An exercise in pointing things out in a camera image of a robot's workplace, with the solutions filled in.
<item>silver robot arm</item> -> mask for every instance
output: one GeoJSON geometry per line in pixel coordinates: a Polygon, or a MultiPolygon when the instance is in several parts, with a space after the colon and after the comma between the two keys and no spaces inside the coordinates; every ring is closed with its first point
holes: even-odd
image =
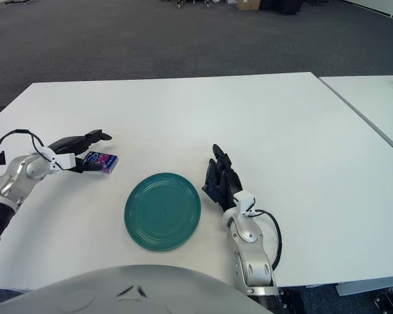
{"type": "Polygon", "coordinates": [[[0,239],[11,218],[38,182],[48,174],[75,166],[74,154],[56,155],[48,147],[38,149],[42,156],[36,152],[16,157],[5,174],[0,176],[0,239]]]}
{"type": "Polygon", "coordinates": [[[268,309],[281,308],[273,274],[282,248],[278,223],[270,213],[253,208],[255,198],[243,190],[228,155],[216,144],[213,153],[216,160],[210,159],[202,190],[224,210],[223,225],[233,254],[234,287],[268,309]],[[272,265],[263,249],[262,231],[253,219],[262,214],[270,216],[278,234],[278,250],[272,265]]]}
{"type": "MultiPolygon", "coordinates": [[[[28,156],[15,158],[9,164],[5,174],[0,176],[0,239],[11,218],[17,213],[38,182],[47,175],[61,170],[77,173],[101,171],[101,164],[84,161],[76,158],[76,155],[84,153],[93,143],[112,139],[102,130],[94,130],[83,136],[64,137],[49,147],[36,147],[34,138],[41,145],[43,144],[35,134],[29,130],[13,130],[0,139],[0,144],[4,138],[14,133],[30,135],[35,152],[28,156]]],[[[4,152],[0,153],[0,164],[5,164],[4,152]]]]}
{"type": "Polygon", "coordinates": [[[254,221],[255,198],[242,190],[234,195],[236,207],[223,214],[227,242],[233,254],[234,287],[269,309],[280,307],[271,263],[263,249],[263,234],[254,221]]]}

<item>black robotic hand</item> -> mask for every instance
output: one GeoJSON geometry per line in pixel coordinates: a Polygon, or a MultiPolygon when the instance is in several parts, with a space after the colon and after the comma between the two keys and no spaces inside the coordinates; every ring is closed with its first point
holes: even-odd
{"type": "Polygon", "coordinates": [[[229,156],[217,144],[213,145],[212,151],[217,162],[210,159],[202,190],[226,211],[236,206],[233,195],[243,188],[237,173],[231,169],[229,156]]]}
{"type": "MultiPolygon", "coordinates": [[[[48,147],[56,154],[67,154],[72,152],[77,156],[85,152],[91,144],[101,140],[109,141],[111,139],[112,136],[103,133],[102,130],[94,130],[84,136],[64,137],[48,147]]],[[[100,171],[102,170],[102,165],[95,162],[86,162],[76,157],[76,166],[69,170],[77,173],[83,173],[84,171],[100,171]]]]}

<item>teal plate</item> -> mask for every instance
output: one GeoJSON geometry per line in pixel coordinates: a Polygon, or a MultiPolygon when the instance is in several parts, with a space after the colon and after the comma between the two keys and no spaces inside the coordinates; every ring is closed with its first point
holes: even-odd
{"type": "Polygon", "coordinates": [[[184,177],[158,173],[140,182],[125,205],[125,226],[143,248],[167,251],[189,239],[198,226],[201,202],[184,177]]]}

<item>black cable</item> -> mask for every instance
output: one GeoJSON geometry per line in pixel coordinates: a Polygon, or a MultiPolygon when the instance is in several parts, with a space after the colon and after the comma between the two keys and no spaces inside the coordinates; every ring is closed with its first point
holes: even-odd
{"type": "Polygon", "coordinates": [[[260,213],[251,217],[258,217],[261,215],[268,215],[269,218],[271,218],[272,222],[274,223],[275,229],[276,229],[276,233],[278,234],[278,248],[276,250],[276,256],[275,256],[275,260],[272,263],[272,270],[275,270],[275,268],[278,266],[278,264],[280,263],[280,259],[281,259],[281,252],[282,252],[282,237],[281,237],[281,229],[280,226],[278,225],[278,222],[276,221],[275,217],[267,212],[267,211],[262,211],[260,209],[255,209],[256,213],[260,213]]]}
{"type": "MultiPolygon", "coordinates": [[[[36,152],[37,152],[42,158],[44,158],[44,159],[46,159],[46,160],[48,160],[48,161],[50,162],[50,160],[49,160],[48,158],[46,158],[43,154],[41,154],[41,153],[38,151],[37,147],[35,146],[35,141],[34,141],[33,139],[35,138],[35,139],[39,142],[39,144],[40,144],[41,146],[44,146],[44,143],[41,141],[41,139],[40,139],[39,137],[37,137],[34,133],[30,132],[29,130],[16,129],[16,130],[13,130],[13,131],[8,132],[7,134],[5,134],[4,136],[2,136],[2,137],[0,138],[0,145],[1,145],[1,143],[3,142],[3,140],[4,140],[6,137],[8,137],[8,136],[10,136],[10,135],[12,135],[12,134],[16,134],[16,133],[18,133],[18,134],[29,134],[29,135],[31,136],[31,138],[32,138],[33,148],[36,150],[36,152]]],[[[61,170],[63,170],[62,167],[61,167],[57,162],[56,162],[56,165],[57,165],[61,170]]]]}

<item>white table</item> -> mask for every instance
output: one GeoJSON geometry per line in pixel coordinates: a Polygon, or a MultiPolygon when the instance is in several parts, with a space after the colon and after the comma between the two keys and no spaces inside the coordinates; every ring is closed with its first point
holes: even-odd
{"type": "Polygon", "coordinates": [[[320,79],[393,147],[393,75],[320,79]]]}
{"type": "MultiPolygon", "coordinates": [[[[0,288],[125,264],[231,283],[222,210],[200,189],[213,143],[280,223],[279,286],[393,276],[393,149],[311,73],[32,84],[0,114],[0,136],[14,128],[45,143],[101,128],[113,140],[90,149],[120,161],[110,175],[66,171],[35,187],[3,233],[0,288]],[[123,214],[132,189],[163,171],[195,185],[202,214],[190,240],[155,253],[131,240],[123,214]]],[[[14,135],[3,148],[10,160],[31,144],[14,135]]],[[[273,225],[258,220],[273,260],[273,225]]]]}

